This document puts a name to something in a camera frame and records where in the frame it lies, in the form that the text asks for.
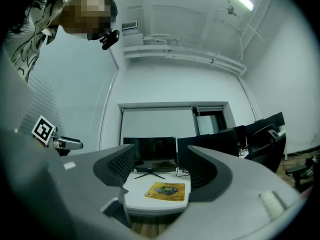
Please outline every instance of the roller blind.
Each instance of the roller blind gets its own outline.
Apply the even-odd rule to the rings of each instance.
[[[196,136],[191,107],[125,109],[122,118],[121,144],[124,138]]]
[[[223,111],[224,106],[196,106],[196,111],[198,113],[201,112],[212,112],[212,111]]]
[[[66,34],[59,27],[55,40],[40,49],[28,86],[34,92],[20,131],[31,134],[40,115],[58,127],[59,135],[79,139],[83,149],[98,150],[102,118],[117,65],[99,41]]]

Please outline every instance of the white desk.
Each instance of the white desk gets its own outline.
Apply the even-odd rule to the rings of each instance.
[[[190,176],[177,177],[174,171],[156,173],[165,179],[151,174],[135,179],[143,174],[134,170],[134,172],[130,173],[123,186],[129,191],[124,195],[125,205],[129,214],[156,216],[183,212],[188,205],[189,194],[191,192]],[[184,175],[184,173],[179,171],[178,175]],[[155,182],[184,183],[184,201],[167,201],[145,197],[145,194]]]

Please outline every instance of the patterned shirt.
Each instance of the patterned shirt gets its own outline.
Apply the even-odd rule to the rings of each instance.
[[[58,26],[49,27],[61,13],[64,0],[33,0],[25,11],[27,17],[20,33],[8,32],[3,42],[18,74],[28,82],[30,71],[40,55],[40,48],[47,36],[46,44],[56,37]]]

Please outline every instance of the office chair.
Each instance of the office chair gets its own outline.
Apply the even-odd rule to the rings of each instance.
[[[275,173],[285,150],[286,134],[279,136],[274,129],[275,126],[270,124],[251,136],[249,154],[245,159],[262,164]]]
[[[301,174],[306,172],[307,170],[309,170],[313,164],[314,164],[314,161],[311,158],[307,158],[305,160],[304,164],[301,164],[301,165],[298,165],[298,166],[295,166],[293,168],[285,170],[285,174],[286,175],[289,175],[289,176],[292,175],[293,176],[293,178],[294,178],[294,187],[300,193],[302,193],[303,191],[305,191],[306,189],[308,189],[309,187],[311,187],[313,185],[313,181],[312,182],[307,182],[305,184],[300,184]]]

